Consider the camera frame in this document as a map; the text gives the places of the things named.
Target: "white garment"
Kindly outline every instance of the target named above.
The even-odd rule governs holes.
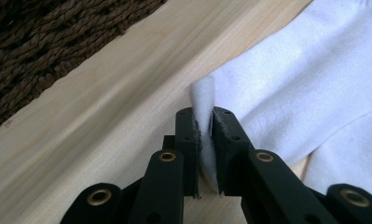
[[[314,150],[309,187],[348,183],[372,193],[372,0],[314,0],[194,83],[191,97],[199,123],[210,122],[213,105],[231,110],[256,148],[288,165]],[[215,179],[206,165],[213,148],[203,146],[202,167]]]

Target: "dark brown woven mat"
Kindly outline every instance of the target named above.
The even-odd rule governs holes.
[[[0,125],[165,0],[0,0]]]

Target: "woven basket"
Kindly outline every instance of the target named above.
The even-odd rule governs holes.
[[[165,0],[0,0],[0,125]]]

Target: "wood grain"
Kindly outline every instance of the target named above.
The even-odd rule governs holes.
[[[82,189],[138,179],[190,106],[189,84],[309,2],[169,0],[135,24],[0,128],[0,223],[59,223]],[[185,223],[245,223],[239,199],[201,191]]]

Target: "wooden table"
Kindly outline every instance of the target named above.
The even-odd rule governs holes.
[[[189,84],[284,27],[310,0],[169,0],[0,128],[0,223],[59,223],[99,182],[141,177]],[[305,161],[294,171],[302,177]],[[185,223],[245,223],[202,182]]]

